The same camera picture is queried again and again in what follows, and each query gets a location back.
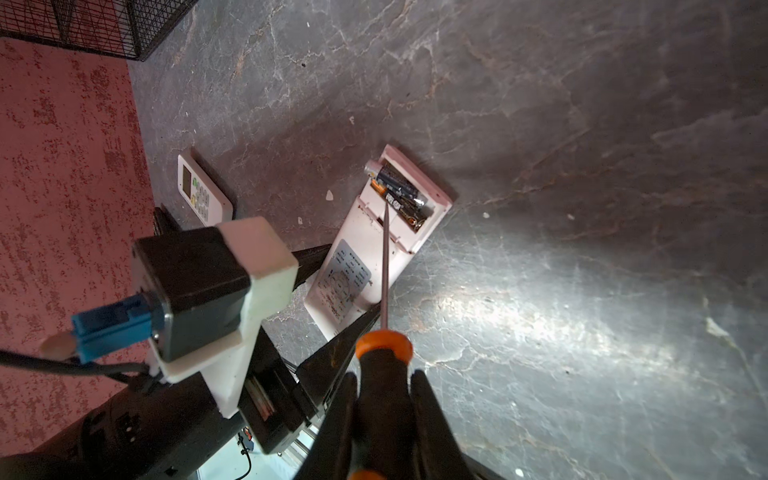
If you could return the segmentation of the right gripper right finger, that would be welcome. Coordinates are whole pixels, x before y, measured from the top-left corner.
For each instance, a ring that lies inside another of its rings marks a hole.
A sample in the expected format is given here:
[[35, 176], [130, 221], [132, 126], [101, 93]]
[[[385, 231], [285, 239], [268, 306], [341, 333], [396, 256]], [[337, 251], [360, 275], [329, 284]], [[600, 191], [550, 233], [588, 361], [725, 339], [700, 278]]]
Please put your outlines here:
[[418, 479], [502, 479], [462, 452], [424, 371], [412, 374], [410, 395], [416, 421]]

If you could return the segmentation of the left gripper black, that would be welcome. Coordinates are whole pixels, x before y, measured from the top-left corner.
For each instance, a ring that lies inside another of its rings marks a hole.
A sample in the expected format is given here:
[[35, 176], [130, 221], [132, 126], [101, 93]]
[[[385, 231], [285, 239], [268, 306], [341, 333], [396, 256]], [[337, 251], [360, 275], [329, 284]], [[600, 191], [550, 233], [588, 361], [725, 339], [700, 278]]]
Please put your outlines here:
[[[293, 252], [298, 261], [294, 288], [322, 267], [330, 249], [331, 244], [325, 244]], [[263, 453], [284, 452], [311, 425], [315, 408], [323, 408], [333, 397], [357, 341], [379, 317], [380, 305], [376, 304], [299, 364], [298, 381], [266, 331], [259, 330], [238, 408]]]

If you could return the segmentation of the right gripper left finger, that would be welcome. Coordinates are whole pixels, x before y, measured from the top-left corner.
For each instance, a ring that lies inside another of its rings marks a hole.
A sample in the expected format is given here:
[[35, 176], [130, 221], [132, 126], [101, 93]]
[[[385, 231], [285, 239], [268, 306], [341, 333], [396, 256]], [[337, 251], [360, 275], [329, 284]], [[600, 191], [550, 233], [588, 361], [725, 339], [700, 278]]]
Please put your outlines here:
[[356, 375], [346, 373], [294, 480], [344, 480], [348, 477], [357, 394]]

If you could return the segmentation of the long white remote control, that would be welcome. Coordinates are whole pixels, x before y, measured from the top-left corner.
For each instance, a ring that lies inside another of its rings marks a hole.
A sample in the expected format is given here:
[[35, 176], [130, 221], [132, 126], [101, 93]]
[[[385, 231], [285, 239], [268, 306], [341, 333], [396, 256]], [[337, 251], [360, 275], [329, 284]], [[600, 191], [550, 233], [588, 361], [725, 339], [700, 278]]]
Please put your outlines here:
[[[384, 164], [393, 165], [425, 197], [431, 214], [414, 232], [370, 185]], [[453, 201], [392, 145], [366, 164], [368, 179], [353, 201], [304, 306], [327, 340], [381, 300], [384, 208], [390, 208], [389, 278], [393, 284], [453, 206]]]

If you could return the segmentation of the orange black screwdriver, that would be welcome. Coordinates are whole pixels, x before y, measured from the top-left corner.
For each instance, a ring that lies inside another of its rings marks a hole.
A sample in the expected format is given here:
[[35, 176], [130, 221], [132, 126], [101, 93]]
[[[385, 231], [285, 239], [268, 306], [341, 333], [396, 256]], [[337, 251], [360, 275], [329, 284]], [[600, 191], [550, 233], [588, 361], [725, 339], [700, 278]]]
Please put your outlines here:
[[413, 346], [388, 325], [390, 208], [384, 208], [380, 328], [356, 346], [361, 367], [351, 479], [411, 479], [415, 417], [408, 389]]

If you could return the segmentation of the AAA battery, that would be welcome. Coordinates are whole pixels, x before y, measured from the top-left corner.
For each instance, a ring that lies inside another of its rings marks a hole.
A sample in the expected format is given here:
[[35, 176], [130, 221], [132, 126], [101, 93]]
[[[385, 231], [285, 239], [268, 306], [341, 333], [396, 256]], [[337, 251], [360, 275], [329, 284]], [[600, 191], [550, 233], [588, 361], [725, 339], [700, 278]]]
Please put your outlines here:
[[384, 164], [379, 172], [375, 175], [374, 179], [383, 182], [396, 190], [399, 190], [401, 193], [406, 193], [409, 196], [415, 198], [416, 201], [422, 205], [422, 209], [427, 217], [431, 214], [431, 210], [427, 207], [425, 197], [393, 165]]
[[394, 208], [397, 214], [414, 232], [421, 229], [426, 221], [427, 215], [424, 213], [422, 205], [419, 204], [415, 198], [406, 193], [401, 193], [399, 190], [375, 179], [370, 181], [370, 185], [391, 207]]

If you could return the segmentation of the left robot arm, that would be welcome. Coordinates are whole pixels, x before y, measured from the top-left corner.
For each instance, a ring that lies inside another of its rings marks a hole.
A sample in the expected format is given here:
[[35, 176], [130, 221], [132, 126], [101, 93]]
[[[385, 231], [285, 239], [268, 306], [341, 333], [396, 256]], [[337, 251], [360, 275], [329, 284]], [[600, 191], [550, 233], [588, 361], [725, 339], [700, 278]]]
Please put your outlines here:
[[224, 418], [201, 375], [174, 385], [128, 387], [37, 449], [1, 460], [4, 479], [186, 479], [244, 427], [274, 453], [321, 417], [347, 370], [357, 339], [379, 317], [373, 308], [291, 370], [258, 333], [242, 395]]

